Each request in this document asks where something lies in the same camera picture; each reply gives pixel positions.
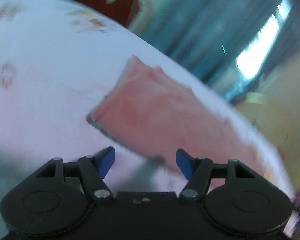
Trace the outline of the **blue-grey window curtain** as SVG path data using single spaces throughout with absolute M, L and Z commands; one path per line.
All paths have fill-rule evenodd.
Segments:
M 300 51 L 300 0 L 167 0 L 141 37 L 235 103 Z

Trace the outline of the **cream round headboard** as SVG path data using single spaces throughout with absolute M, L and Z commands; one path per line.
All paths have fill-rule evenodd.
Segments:
M 235 105 L 279 150 L 290 178 L 300 185 L 300 83 L 272 82 Z

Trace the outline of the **floral white bed blanket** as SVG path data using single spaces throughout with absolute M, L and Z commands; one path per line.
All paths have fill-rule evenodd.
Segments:
M 180 192 L 185 178 L 112 141 L 87 116 L 137 56 L 232 122 L 288 196 L 294 190 L 277 150 L 229 104 L 179 64 L 111 19 L 71 0 L 0 0 L 0 202 L 54 157 L 64 161 L 113 146 L 111 191 Z M 0 215 L 0 239 L 8 233 Z

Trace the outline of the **pink knit shirt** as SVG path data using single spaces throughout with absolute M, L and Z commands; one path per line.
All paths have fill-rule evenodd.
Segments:
M 87 120 L 122 146 L 156 161 L 172 179 L 181 179 L 179 149 L 219 164 L 238 159 L 259 175 L 265 173 L 257 147 L 240 137 L 230 115 L 205 105 L 189 86 L 136 56 Z

